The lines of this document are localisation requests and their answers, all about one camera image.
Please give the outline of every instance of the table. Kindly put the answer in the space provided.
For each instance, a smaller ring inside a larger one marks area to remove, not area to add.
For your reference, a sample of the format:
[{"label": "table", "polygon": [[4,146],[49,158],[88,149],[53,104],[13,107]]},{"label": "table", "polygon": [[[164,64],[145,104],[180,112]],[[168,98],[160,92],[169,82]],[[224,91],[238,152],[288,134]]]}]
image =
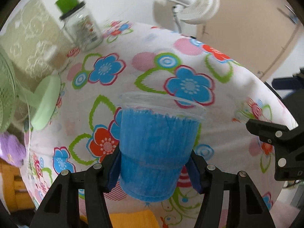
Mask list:
[{"label": "table", "polygon": [[[223,171],[245,170],[270,209],[283,185],[274,180],[274,149],[251,135],[245,123],[258,119],[296,127],[277,97],[238,62],[185,35],[113,21],[103,37],[90,52],[70,51],[70,63],[60,73],[61,92],[54,115],[47,127],[31,133],[30,158],[21,174],[36,207],[62,170],[86,170],[114,151],[121,122],[118,96],[141,90],[204,106],[206,119],[196,137],[195,152]],[[172,107],[177,106],[191,109],[172,102]],[[28,144],[30,126],[25,125]],[[121,190],[119,182],[104,196],[109,213],[150,209],[161,226],[176,228],[194,226],[203,200],[191,187],[185,168],[166,201],[135,200]],[[80,213],[85,216],[84,199],[84,191],[79,190]],[[221,228],[228,199],[225,193]]]}]

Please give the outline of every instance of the purple plush object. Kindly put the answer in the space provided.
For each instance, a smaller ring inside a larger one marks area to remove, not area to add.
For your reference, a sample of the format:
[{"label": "purple plush object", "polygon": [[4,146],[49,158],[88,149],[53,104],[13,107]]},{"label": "purple plush object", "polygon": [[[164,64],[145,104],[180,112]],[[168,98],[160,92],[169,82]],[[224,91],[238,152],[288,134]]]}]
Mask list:
[{"label": "purple plush object", "polygon": [[16,136],[8,132],[0,133],[0,158],[11,165],[21,167],[25,157],[25,146],[19,142]]}]

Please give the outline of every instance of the bottle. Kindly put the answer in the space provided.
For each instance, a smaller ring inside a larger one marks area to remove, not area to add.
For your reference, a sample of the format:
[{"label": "bottle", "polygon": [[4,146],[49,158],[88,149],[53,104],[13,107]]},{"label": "bottle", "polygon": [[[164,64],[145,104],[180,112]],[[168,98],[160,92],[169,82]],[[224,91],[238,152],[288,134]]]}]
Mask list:
[{"label": "bottle", "polygon": [[101,31],[84,1],[58,0],[56,5],[63,13],[63,28],[81,50],[91,50],[101,43]]}]

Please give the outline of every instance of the cup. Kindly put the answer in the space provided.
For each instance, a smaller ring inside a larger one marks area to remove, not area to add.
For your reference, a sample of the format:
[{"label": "cup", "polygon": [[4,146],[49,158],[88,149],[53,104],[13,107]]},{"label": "cup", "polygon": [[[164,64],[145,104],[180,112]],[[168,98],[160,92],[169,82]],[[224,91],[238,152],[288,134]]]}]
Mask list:
[{"label": "cup", "polygon": [[205,109],[157,93],[128,92],[120,98],[121,188],[144,202],[166,200],[189,160]]}]

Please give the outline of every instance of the cup base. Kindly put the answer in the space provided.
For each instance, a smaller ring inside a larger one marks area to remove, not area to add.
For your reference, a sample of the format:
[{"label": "cup base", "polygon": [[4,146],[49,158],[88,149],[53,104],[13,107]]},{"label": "cup base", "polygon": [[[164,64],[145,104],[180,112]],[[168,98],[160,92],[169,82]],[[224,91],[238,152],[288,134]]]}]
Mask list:
[{"label": "cup base", "polygon": [[143,202],[162,202],[165,200],[168,200],[174,193],[174,190],[172,193],[166,195],[166,196],[141,196],[138,194],[135,194],[131,190],[129,190],[122,179],[120,179],[120,187],[121,189],[129,196],[131,196],[134,199],[143,201]]}]

